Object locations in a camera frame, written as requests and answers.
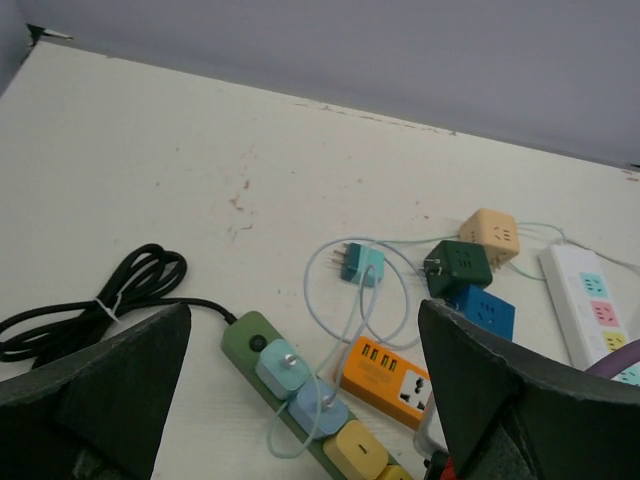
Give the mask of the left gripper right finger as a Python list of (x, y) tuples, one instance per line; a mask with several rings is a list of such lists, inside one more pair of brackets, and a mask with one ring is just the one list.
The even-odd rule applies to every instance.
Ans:
[(457, 478), (638, 478), (638, 387), (493, 335), (441, 301), (422, 301), (417, 324)]

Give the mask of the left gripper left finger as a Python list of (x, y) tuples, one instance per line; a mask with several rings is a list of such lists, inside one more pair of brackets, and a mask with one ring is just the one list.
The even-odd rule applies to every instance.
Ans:
[(178, 304), (2, 381), (2, 478), (151, 478), (190, 331)]

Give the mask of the blue cube plug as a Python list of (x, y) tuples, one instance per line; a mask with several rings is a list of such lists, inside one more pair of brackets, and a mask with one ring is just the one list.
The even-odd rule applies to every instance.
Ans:
[(449, 304), (474, 325), (508, 341), (513, 340), (515, 307), (503, 299), (468, 285)]

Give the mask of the white power strip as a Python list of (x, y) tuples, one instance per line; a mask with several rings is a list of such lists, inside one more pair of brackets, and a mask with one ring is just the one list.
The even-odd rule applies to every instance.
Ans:
[(539, 261), (574, 368), (585, 371), (631, 342), (594, 252), (556, 244)]

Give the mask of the orange power strip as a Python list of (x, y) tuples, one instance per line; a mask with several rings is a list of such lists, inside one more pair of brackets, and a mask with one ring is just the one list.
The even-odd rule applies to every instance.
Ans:
[(426, 370), (364, 336), (347, 355), (339, 384), (413, 431), (428, 411), (432, 391)]

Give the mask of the dark green dragon charger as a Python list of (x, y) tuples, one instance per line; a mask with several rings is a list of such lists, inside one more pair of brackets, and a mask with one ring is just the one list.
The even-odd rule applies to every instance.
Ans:
[(493, 275), (479, 244), (443, 240), (423, 260), (427, 288), (433, 298), (450, 299), (468, 285), (489, 286)]

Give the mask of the green power strip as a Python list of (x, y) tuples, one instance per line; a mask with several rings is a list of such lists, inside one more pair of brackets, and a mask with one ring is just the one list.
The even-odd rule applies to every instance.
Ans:
[(301, 441), (281, 452), (268, 431), (274, 456), (293, 460), (309, 452), (332, 479), (411, 477), (262, 314), (249, 312), (228, 326), (221, 350)]

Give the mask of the light blue plug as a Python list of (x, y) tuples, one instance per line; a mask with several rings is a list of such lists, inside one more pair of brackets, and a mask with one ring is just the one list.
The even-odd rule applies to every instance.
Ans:
[(336, 434), (349, 420), (349, 410), (321, 379), (308, 380), (295, 394), (287, 410), (306, 434), (314, 431), (315, 440)]

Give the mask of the wooden beige cube plug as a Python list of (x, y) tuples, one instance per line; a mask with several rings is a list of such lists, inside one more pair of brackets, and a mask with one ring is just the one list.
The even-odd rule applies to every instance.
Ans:
[(515, 218), (503, 212), (478, 209), (461, 224), (458, 236), (463, 242), (481, 245), (492, 270), (506, 265), (520, 253)]

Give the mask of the teal cube plug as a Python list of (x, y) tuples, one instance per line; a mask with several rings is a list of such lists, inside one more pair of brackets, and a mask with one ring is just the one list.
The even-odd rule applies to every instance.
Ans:
[(364, 288), (374, 288), (384, 277), (385, 254), (371, 245), (355, 241), (331, 242), (331, 262), (338, 268), (343, 282)]

